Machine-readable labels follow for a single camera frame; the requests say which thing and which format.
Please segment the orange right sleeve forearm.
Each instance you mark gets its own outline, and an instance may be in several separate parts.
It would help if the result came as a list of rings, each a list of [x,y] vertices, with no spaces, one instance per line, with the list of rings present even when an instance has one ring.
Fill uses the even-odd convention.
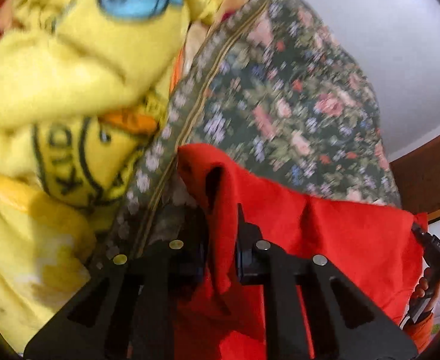
[[[431,341],[431,333],[433,328],[433,314],[431,311],[423,313],[416,323],[408,321],[403,331],[415,343],[419,353],[422,353]]]

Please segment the right hand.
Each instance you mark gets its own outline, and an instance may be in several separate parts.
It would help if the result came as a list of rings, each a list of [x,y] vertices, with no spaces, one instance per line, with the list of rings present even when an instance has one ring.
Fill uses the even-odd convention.
[[[440,280],[435,284],[430,284],[428,278],[423,275],[420,277],[416,287],[414,288],[413,293],[411,294],[411,299],[409,302],[409,306],[413,306],[419,299],[424,299],[427,297],[427,292],[432,288],[432,295],[428,298],[428,303],[424,308],[424,312],[433,311],[434,306],[436,306],[439,293],[440,293]]]

